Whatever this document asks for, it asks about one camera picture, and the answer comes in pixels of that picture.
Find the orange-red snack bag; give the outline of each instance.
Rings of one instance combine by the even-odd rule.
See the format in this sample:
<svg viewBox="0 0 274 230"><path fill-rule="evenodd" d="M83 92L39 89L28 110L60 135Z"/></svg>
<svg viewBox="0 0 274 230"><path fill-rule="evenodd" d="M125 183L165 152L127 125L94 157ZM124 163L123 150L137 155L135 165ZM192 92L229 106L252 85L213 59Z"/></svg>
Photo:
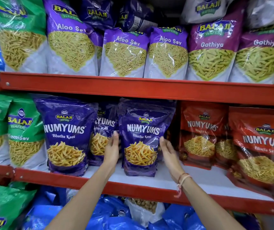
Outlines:
<svg viewBox="0 0 274 230"><path fill-rule="evenodd" d="M229 125L239 161L228 178L274 197L274 109L230 107Z"/></svg>
<svg viewBox="0 0 274 230"><path fill-rule="evenodd" d="M228 169L238 161L236 147L233 143L232 131L228 123L224 125L222 136L215 145L215 166Z"/></svg>
<svg viewBox="0 0 274 230"><path fill-rule="evenodd" d="M185 165L211 169L227 109L219 103L182 101L180 159Z"/></svg>

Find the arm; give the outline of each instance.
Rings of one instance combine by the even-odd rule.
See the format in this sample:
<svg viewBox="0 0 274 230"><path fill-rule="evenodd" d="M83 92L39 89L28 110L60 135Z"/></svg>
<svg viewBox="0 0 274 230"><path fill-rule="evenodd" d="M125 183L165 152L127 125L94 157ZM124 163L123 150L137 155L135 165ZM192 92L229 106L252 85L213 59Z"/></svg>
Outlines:
<svg viewBox="0 0 274 230"><path fill-rule="evenodd" d="M102 165L50 222L46 230L85 230L108 179L115 172L118 158L119 136L115 131L105 147Z"/></svg>
<svg viewBox="0 0 274 230"><path fill-rule="evenodd" d="M160 138L160 147L172 179L177 182L185 173L171 143ZM245 230L232 216L216 203L192 178L186 178L182 189L207 230Z"/></svg>

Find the forearm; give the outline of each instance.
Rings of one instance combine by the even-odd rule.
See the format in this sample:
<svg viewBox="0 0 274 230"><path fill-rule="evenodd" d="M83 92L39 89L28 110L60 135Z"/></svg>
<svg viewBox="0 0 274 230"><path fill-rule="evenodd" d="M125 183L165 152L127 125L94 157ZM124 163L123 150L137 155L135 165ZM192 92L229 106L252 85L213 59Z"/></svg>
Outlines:
<svg viewBox="0 0 274 230"><path fill-rule="evenodd" d="M46 230L85 230L113 170L111 166L103 163Z"/></svg>
<svg viewBox="0 0 274 230"><path fill-rule="evenodd" d="M205 193L192 178L186 178L182 187L207 230L244 230L244 228Z"/></svg>

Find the person's right arm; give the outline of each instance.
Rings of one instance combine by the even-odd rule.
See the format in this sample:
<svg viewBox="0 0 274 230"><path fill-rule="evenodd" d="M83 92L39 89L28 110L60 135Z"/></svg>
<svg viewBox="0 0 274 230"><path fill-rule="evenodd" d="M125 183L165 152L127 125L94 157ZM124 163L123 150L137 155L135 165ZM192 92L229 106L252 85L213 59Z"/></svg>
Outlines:
<svg viewBox="0 0 274 230"><path fill-rule="evenodd" d="M171 143L163 137L160 138L159 143L164 155L165 164L172 179L177 182L185 171ZM205 193L191 177L184 180L182 190L207 230L245 230L226 210Z"/></svg>

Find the hand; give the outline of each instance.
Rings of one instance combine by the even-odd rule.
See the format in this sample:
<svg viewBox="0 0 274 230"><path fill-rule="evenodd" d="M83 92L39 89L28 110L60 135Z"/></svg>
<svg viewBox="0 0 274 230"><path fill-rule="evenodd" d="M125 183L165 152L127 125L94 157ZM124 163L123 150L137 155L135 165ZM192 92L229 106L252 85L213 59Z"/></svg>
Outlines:
<svg viewBox="0 0 274 230"><path fill-rule="evenodd" d="M164 155L164 161L171 174L171 177L173 181L177 183L179 177L183 173L185 173L185 171L183 170L180 164L179 159L177 158L177 154L175 150L173 149L170 141L164 139L163 136L159 139L159 145L162 149L162 154Z"/></svg>
<svg viewBox="0 0 274 230"><path fill-rule="evenodd" d="M115 168L119 159L119 135L116 131L113 132L112 137L109 138L105 147L103 163Z"/></svg>

